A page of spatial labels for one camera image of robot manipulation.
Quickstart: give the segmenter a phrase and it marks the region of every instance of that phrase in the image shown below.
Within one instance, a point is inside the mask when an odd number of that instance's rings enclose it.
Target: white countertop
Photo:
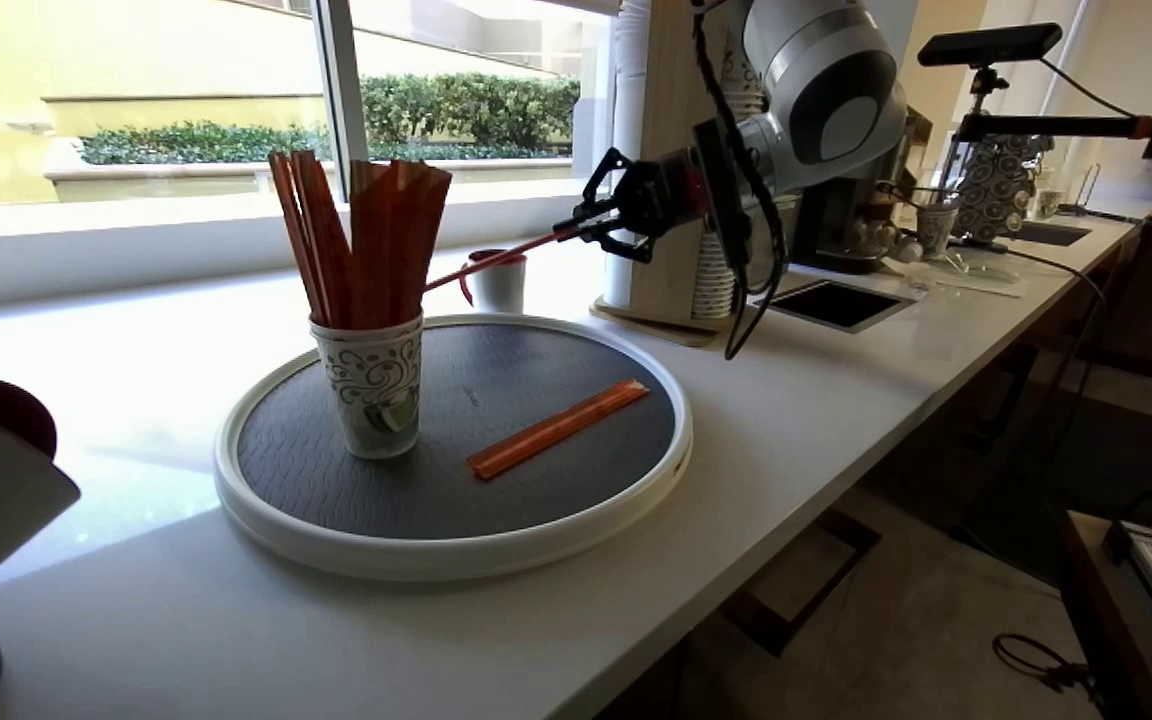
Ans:
[[[1087,267],[1126,234],[1087,230],[1024,251]],[[981,266],[1015,279],[867,279],[916,305],[864,331],[768,311],[727,365],[720,340],[589,316],[595,247],[535,251],[526,310],[648,350],[688,392],[695,455],[624,536],[443,588],[290,567],[216,510],[224,414],[311,350],[290,276],[9,311],[0,376],[56,414],[85,502],[0,567],[0,715],[589,715],[1073,288]],[[426,311],[458,311],[455,288]]]

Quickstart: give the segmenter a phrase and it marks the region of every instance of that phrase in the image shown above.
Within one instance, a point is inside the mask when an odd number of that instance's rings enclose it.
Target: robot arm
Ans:
[[[768,114],[700,123],[695,148],[662,159],[604,158],[559,237],[653,261],[656,237],[709,218],[727,267],[748,266],[740,193],[757,175],[777,193],[853,175],[894,148],[902,106],[894,59],[855,0],[736,0],[744,58],[768,89]]]

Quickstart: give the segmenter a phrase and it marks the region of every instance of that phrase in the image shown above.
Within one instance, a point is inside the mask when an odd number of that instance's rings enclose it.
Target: round tray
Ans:
[[[347,455],[324,368],[304,352],[224,422],[216,488],[263,550],[339,575],[471,579],[573,558],[648,515],[691,460],[678,386],[648,352],[559,321],[423,321],[418,439]],[[653,392],[481,483],[469,455],[618,379]]]

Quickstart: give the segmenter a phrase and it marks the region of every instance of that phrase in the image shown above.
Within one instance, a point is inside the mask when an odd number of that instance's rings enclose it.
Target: bush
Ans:
[[[365,83],[370,158],[567,158],[575,83],[499,75],[377,75]],[[332,158],[328,128],[167,123],[81,137],[88,164],[254,164],[273,148]]]

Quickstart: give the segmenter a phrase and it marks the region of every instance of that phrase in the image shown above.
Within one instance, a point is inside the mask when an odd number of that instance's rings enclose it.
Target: window frame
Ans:
[[[339,0],[311,0],[337,158],[365,158],[360,68],[352,16]],[[581,175],[553,185],[455,187],[441,247],[522,242],[546,234],[575,203]],[[242,198],[206,212],[206,202],[116,202],[74,219],[74,210],[0,210],[0,305],[129,293],[187,279],[224,279],[290,267],[277,202]]]

